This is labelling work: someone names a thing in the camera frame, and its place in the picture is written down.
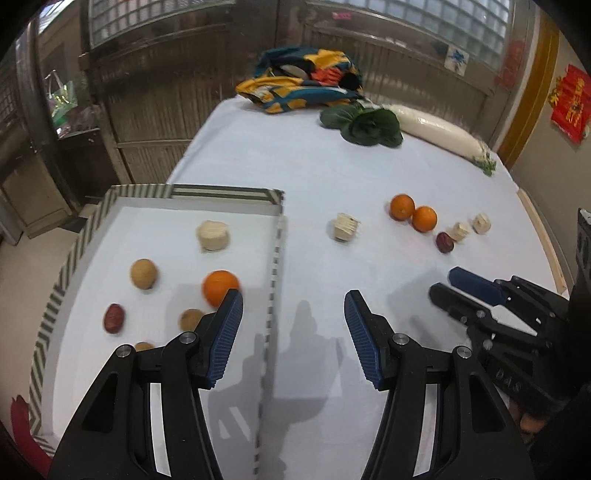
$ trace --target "window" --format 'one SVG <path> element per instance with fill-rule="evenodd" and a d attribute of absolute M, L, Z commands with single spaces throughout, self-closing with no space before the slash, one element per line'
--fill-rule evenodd
<path fill-rule="evenodd" d="M 107 39 L 148 21 L 212 3 L 229 3 L 229 1 L 91 0 L 90 43 L 96 47 Z"/>
<path fill-rule="evenodd" d="M 331 0 L 404 20 L 466 50 L 494 70 L 501 65 L 514 0 Z"/>
<path fill-rule="evenodd" d="M 47 26 L 53 22 L 57 16 L 64 11 L 74 0 L 60 0 L 51 5 L 47 5 L 39 15 L 39 33 L 43 32 Z"/>

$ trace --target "tray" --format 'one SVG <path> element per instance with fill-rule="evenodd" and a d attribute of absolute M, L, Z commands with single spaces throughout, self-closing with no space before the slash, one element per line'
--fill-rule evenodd
<path fill-rule="evenodd" d="M 273 325 L 282 231 L 283 192 L 196 185 L 143 184 L 111 188 L 80 232 L 54 285 L 38 332 L 30 382 L 31 433 L 51 450 L 59 443 L 96 374 L 123 343 L 165 345 L 188 308 L 213 311 L 201 283 L 213 270 L 241 282 L 244 314 L 225 376 L 202 391 L 203 410 L 227 480 L 256 474 L 261 375 Z M 230 244 L 202 252 L 196 228 L 204 220 L 229 225 Z M 135 288 L 129 268 L 150 258 L 159 277 Z M 102 326 L 111 303 L 126 311 L 116 335 Z M 152 385 L 152 433 L 157 468 L 165 460 L 159 385 Z"/>

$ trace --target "table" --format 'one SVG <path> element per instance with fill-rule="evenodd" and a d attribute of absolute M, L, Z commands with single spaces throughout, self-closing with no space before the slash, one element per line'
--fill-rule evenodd
<path fill-rule="evenodd" d="M 555 291 L 517 186 L 500 162 L 489 178 L 410 135 L 397 149 L 361 147 L 322 128 L 318 117 L 318 110 L 268 115 L 245 99 L 226 100 L 168 179 L 285 191 L 280 295 L 262 415 L 259 477 L 265 480 L 361 477 L 387 394 L 363 376 L 343 316 L 347 291 L 360 290 L 396 332 L 445 351 L 469 345 L 465 328 L 427 296 L 449 269 L 460 265 L 489 279 L 518 275 Z M 398 193 L 435 209 L 434 232 L 421 234 L 389 218 L 389 201 Z M 361 221 L 347 244 L 330 237 L 339 212 Z M 435 234 L 480 212 L 492 229 L 471 234 L 449 255 L 439 253 Z M 430 460 L 433 395 L 428 389 L 416 473 Z"/>

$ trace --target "yellow and teal fabric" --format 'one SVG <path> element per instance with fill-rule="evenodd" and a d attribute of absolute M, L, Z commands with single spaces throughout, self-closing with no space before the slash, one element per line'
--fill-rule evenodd
<path fill-rule="evenodd" d="M 238 85 L 236 92 L 266 113 L 363 98 L 361 73 L 347 55 L 308 47 L 267 50 L 259 59 L 254 78 Z"/>

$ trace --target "red date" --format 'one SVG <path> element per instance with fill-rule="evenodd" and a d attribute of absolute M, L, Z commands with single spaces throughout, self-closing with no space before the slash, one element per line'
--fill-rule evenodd
<path fill-rule="evenodd" d="M 435 237 L 435 244 L 437 245 L 437 248 L 442 254 L 448 254 L 453 250 L 454 247 L 452 237 L 450 237 L 445 232 L 437 234 L 437 236 Z"/>
<path fill-rule="evenodd" d="M 118 303 L 112 303 L 105 312 L 103 326 L 109 333 L 118 333 L 123 328 L 125 310 Z"/>

